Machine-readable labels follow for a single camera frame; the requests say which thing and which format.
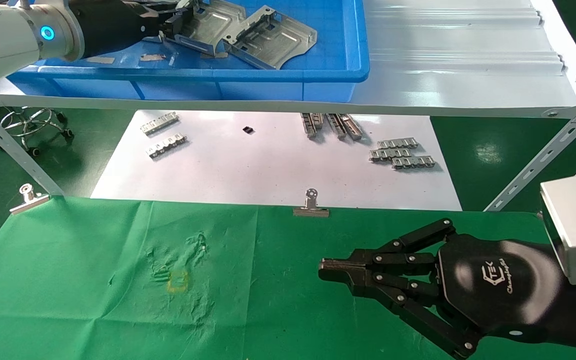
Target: sheet metal part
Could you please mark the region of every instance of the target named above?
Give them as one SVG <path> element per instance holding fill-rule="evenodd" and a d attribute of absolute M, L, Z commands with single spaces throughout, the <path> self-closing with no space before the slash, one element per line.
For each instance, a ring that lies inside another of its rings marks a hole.
<path fill-rule="evenodd" d="M 350 135 L 350 139 L 353 141 L 361 140 L 361 138 L 364 136 L 364 133 L 359 128 L 359 125 L 357 125 L 353 117 L 349 114 L 337 114 L 337 116 L 339 116 L 339 119 L 343 125 L 345 125 L 345 129 L 347 130 L 348 135 Z"/>
<path fill-rule="evenodd" d="M 23 184 L 19 187 L 19 194 L 23 196 L 23 203 L 10 209 L 12 215 L 23 213 L 50 200 L 49 194 L 35 193 L 31 184 Z"/>
<path fill-rule="evenodd" d="M 317 43 L 317 31 L 294 18 L 262 6 L 223 37 L 228 53 L 258 69 L 281 69 Z"/>
<path fill-rule="evenodd" d="M 295 207 L 292 209 L 292 215 L 296 217 L 319 217 L 327 218 L 330 216 L 328 209 L 320 209 L 317 207 L 317 189 L 306 190 L 306 204 L 304 207 Z"/>
<path fill-rule="evenodd" d="M 192 8 L 193 16 L 169 40 L 212 57 L 226 52 L 222 39 L 246 21 L 243 6 L 224 0 L 181 1 L 177 8 Z"/>
<path fill-rule="evenodd" d="M 308 139 L 313 139 L 317 136 L 317 127 L 313 121 L 313 117 L 311 116 L 310 112 L 302 112 L 301 113 L 301 121 L 303 123 L 303 130 L 306 132 Z"/>
<path fill-rule="evenodd" d="M 392 159 L 392 168 L 395 170 L 415 169 L 415 168 L 432 168 L 435 166 L 435 160 L 432 156 L 414 156 L 414 157 L 394 157 Z"/>
<path fill-rule="evenodd" d="M 336 134 L 336 137 L 339 140 L 345 139 L 347 132 L 346 132 L 346 128 L 344 126 L 344 123 L 339 118 L 339 115 L 329 113 L 329 114 L 326 114 L 326 117 L 328 119 L 328 123 L 330 123 L 330 128 L 332 128 L 332 130 Z"/>
<path fill-rule="evenodd" d="M 310 118 L 312 119 L 312 123 L 315 126 L 315 129 L 321 130 L 324 126 L 324 116 L 321 112 L 311 112 Z"/>
<path fill-rule="evenodd" d="M 146 150 L 146 153 L 148 154 L 149 157 L 154 159 L 159 155 L 162 155 L 163 153 L 166 153 L 167 151 L 185 143 L 186 139 L 187 139 L 186 136 L 180 133 L 176 133 L 173 136 L 170 136 L 167 139 L 164 139 L 163 141 L 160 141 L 155 145 L 149 147 Z"/>
<path fill-rule="evenodd" d="M 379 150 L 370 150 L 368 160 L 371 162 L 387 162 L 395 158 L 409 158 L 412 155 L 407 148 L 380 148 Z"/>
<path fill-rule="evenodd" d="M 174 122 L 179 120 L 179 116 L 177 115 L 176 112 L 169 112 L 163 116 L 160 116 L 158 118 L 156 118 L 155 120 L 151 120 L 148 121 L 147 123 L 144 123 L 144 125 L 142 125 L 139 129 L 141 129 L 141 131 L 146 134 L 146 135 L 150 135 L 153 134 L 155 132 L 157 132 L 158 130 L 161 130 L 163 128 L 166 128 L 167 126 L 173 124 Z"/>
<path fill-rule="evenodd" d="M 415 140 L 414 137 L 402 137 L 400 139 L 377 141 L 377 146 L 380 149 L 415 149 L 417 146 L 419 146 L 419 143 Z"/>

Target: metal connector strip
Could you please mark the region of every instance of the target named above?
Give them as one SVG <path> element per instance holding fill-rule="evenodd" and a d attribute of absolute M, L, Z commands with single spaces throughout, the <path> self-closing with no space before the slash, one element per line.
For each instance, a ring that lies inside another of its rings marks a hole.
<path fill-rule="evenodd" d="M 311 112 L 310 118 L 312 119 L 312 123 L 315 126 L 315 129 L 321 130 L 324 126 L 324 116 L 321 112 Z"/>
<path fill-rule="evenodd" d="M 364 136 L 364 133 L 359 128 L 359 125 L 355 122 L 355 120 L 349 114 L 337 114 L 339 119 L 345 125 L 345 129 L 347 130 L 348 134 L 350 135 L 350 139 L 353 141 L 359 141 Z"/>
<path fill-rule="evenodd" d="M 169 112 L 163 116 L 156 118 L 155 120 L 149 121 L 142 125 L 139 129 L 146 134 L 150 135 L 158 130 L 166 128 L 167 126 L 171 125 L 175 121 L 179 120 L 179 116 L 176 112 Z"/>
<path fill-rule="evenodd" d="M 390 139 L 377 141 L 377 146 L 380 149 L 400 149 L 409 148 L 414 149 L 419 146 L 419 143 L 414 137 L 402 137 L 401 139 Z"/>
<path fill-rule="evenodd" d="M 407 148 L 382 148 L 380 150 L 370 150 L 371 162 L 387 162 L 395 158 L 409 158 L 410 151 Z"/>
<path fill-rule="evenodd" d="M 187 139 L 186 136 L 180 133 L 176 133 L 173 136 L 170 136 L 167 139 L 164 139 L 163 141 L 160 141 L 155 145 L 149 147 L 148 150 L 146 150 L 146 153 L 148 154 L 149 157 L 154 159 L 159 155 L 162 155 L 163 153 L 166 153 L 167 151 L 185 143 L 186 139 Z"/>
<path fill-rule="evenodd" d="M 344 127 L 344 123 L 339 118 L 339 115 L 330 113 L 326 114 L 326 117 L 328 119 L 328 123 L 330 123 L 330 128 L 334 130 L 336 137 L 339 140 L 344 139 L 346 137 L 347 132 L 346 128 Z"/>
<path fill-rule="evenodd" d="M 303 130 L 306 132 L 308 139 L 312 139 L 313 137 L 317 136 L 317 127 L 313 121 L 313 117 L 311 116 L 310 112 L 302 112 L 301 113 L 301 120 L 303 122 Z"/>
<path fill-rule="evenodd" d="M 435 166 L 432 156 L 401 157 L 392 159 L 392 168 L 395 170 L 431 168 Z"/>

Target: blue plastic bin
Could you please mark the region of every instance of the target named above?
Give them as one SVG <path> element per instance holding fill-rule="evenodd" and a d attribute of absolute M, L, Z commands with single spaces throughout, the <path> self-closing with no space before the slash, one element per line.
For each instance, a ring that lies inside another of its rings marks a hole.
<path fill-rule="evenodd" d="M 317 43 L 281 70 L 259 70 L 237 57 L 207 58 L 175 43 L 141 41 L 103 57 L 41 60 L 8 76 L 26 94 L 133 100 L 289 100 L 348 102 L 368 78 L 362 0 L 229 0 L 251 15 L 267 5 L 317 30 Z M 165 55 L 141 61 L 142 55 Z"/>

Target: metal shelf frame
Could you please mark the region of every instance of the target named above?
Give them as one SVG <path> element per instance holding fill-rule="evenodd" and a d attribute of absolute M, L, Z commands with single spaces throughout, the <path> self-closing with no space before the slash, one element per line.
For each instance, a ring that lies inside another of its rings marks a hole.
<path fill-rule="evenodd" d="M 492 212 L 576 139 L 576 44 L 551 0 L 364 0 L 364 7 L 372 70 L 348 103 L 41 96 L 0 79 L 0 107 L 570 119 L 490 202 Z M 0 146 L 47 193 L 64 194 L 1 126 Z"/>

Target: logo on robotic hand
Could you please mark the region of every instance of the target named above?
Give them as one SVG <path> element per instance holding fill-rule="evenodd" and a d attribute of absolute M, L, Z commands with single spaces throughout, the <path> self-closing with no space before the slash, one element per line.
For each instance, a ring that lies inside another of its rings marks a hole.
<path fill-rule="evenodd" d="M 495 266 L 494 261 L 486 261 L 486 264 L 481 267 L 481 273 L 483 274 L 484 280 L 497 286 L 507 280 L 507 285 L 505 291 L 508 294 L 513 293 L 513 281 L 512 275 L 510 274 L 510 268 L 506 264 L 506 261 L 499 259 L 499 265 Z"/>

